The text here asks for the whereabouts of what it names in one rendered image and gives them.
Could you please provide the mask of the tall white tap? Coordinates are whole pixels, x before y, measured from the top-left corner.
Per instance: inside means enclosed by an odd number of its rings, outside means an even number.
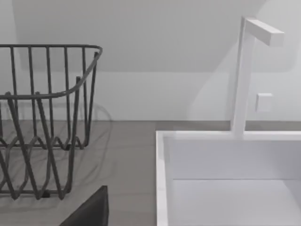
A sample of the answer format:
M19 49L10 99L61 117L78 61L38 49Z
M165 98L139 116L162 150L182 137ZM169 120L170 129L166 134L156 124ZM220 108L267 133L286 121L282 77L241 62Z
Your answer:
M252 74L252 57L255 41L259 40L270 47L281 47L285 33L255 17L241 17L236 66L236 89L233 101L231 132L242 138L246 127L248 95Z

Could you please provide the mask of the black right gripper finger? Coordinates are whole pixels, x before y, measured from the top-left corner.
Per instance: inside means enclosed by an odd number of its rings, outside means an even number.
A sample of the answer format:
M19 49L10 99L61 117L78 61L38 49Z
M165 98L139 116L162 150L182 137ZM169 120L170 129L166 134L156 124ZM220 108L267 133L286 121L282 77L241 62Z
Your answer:
M108 186L101 186L59 226L109 226Z

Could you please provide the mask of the white sink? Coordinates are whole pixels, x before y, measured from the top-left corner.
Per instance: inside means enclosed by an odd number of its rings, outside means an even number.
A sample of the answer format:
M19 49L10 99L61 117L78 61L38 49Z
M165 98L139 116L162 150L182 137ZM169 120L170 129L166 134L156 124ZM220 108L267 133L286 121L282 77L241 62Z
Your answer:
M301 132L156 132L156 226L301 226Z

